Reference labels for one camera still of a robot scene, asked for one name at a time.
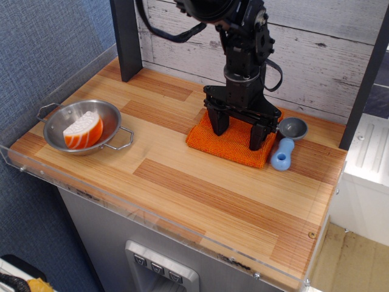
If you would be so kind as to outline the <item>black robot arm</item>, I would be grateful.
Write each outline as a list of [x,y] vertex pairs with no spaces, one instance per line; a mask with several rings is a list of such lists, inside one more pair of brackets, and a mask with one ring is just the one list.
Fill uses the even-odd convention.
[[257,151],[278,129],[281,111],[264,96],[266,69],[275,40],[267,27],[263,1],[177,1],[177,7],[203,24],[213,24],[225,53],[224,86],[205,86],[208,116],[216,135],[230,118],[251,124],[249,148]]

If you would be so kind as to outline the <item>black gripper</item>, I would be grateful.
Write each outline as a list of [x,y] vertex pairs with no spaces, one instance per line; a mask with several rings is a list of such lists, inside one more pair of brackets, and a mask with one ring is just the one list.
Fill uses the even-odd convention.
[[229,118],[234,117],[252,124],[249,148],[257,151],[267,135],[278,130],[281,111],[264,96],[264,85],[260,79],[253,82],[228,81],[225,86],[204,87],[208,117],[213,132],[220,136],[229,127]]

